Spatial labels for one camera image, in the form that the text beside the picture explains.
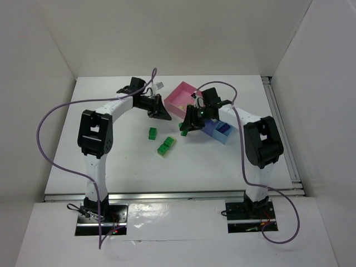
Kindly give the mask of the green stepped lego brick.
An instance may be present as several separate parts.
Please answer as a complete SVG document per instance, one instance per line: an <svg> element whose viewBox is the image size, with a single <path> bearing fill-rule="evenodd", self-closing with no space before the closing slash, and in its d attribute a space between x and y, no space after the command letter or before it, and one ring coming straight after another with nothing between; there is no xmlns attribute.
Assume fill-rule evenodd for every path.
<svg viewBox="0 0 356 267"><path fill-rule="evenodd" d="M156 136L157 136L157 128L150 127L148 139L149 140L156 140Z"/></svg>

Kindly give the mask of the dark purple lego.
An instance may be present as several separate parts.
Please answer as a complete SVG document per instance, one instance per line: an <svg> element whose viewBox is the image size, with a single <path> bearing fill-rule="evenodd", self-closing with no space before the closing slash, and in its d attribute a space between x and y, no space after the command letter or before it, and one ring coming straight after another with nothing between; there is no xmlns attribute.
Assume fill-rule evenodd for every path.
<svg viewBox="0 0 356 267"><path fill-rule="evenodd" d="M221 122L218 127L216 128L216 130L221 133L221 134L224 134L224 135L228 135L229 134L229 131L231 129L231 126L228 124L228 123L224 123L224 122Z"/></svg>

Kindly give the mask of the green and yellow lego stack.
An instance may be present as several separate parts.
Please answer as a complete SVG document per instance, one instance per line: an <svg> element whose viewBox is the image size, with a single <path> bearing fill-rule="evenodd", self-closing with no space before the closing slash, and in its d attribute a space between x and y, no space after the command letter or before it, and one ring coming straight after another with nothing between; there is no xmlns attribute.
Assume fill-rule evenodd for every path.
<svg viewBox="0 0 356 267"><path fill-rule="evenodd" d="M160 155L161 157L165 157L167 153L170 151L170 149L173 147L175 142L176 142L175 138L168 136L157 149L158 155Z"/></svg>

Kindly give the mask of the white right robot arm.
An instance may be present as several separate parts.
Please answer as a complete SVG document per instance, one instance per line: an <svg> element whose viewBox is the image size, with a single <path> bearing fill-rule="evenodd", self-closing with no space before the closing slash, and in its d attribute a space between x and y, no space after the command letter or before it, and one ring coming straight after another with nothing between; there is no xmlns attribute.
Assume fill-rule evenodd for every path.
<svg viewBox="0 0 356 267"><path fill-rule="evenodd" d="M268 186L275 163L284 152L275 120L260 117L236 108L232 101L222 100L216 89L210 88L191 97L180 131L195 131L208 120L218 120L239 131L241 171L247 184L243 209L250 217L262 213L268 204Z"/></svg>

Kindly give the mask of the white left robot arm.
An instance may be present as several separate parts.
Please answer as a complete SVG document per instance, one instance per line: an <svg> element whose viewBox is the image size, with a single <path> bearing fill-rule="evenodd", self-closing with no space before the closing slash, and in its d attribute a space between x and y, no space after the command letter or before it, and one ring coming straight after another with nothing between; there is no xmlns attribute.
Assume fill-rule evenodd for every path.
<svg viewBox="0 0 356 267"><path fill-rule="evenodd" d="M106 216L109 213L109 199L106 186L106 159L113 147L113 124L132 108L147 111L149 118L172 120L162 103L158 90L163 83L148 86L140 78L133 77L130 84L119 89L115 98L102 107L81 115L77 143L84 155L87 183L84 208L95 214Z"/></svg>

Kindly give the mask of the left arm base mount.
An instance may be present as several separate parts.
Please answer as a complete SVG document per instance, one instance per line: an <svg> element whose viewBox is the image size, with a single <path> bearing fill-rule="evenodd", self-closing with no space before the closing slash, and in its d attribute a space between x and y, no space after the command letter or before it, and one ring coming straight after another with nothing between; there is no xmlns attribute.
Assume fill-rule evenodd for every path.
<svg viewBox="0 0 356 267"><path fill-rule="evenodd" d="M83 204L67 204L67 209L78 213L75 236L97 236L99 217L86 210ZM101 215L102 236L120 236L127 234L128 205L111 205L108 214Z"/></svg>

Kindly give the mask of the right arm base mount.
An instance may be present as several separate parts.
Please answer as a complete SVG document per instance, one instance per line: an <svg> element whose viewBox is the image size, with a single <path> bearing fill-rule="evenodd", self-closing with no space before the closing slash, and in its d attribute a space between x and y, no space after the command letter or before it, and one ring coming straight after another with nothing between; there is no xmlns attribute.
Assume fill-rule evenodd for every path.
<svg viewBox="0 0 356 267"><path fill-rule="evenodd" d="M248 214L242 202L227 202L220 214L227 219L228 233L256 233L278 231L274 206L271 201L257 212Z"/></svg>

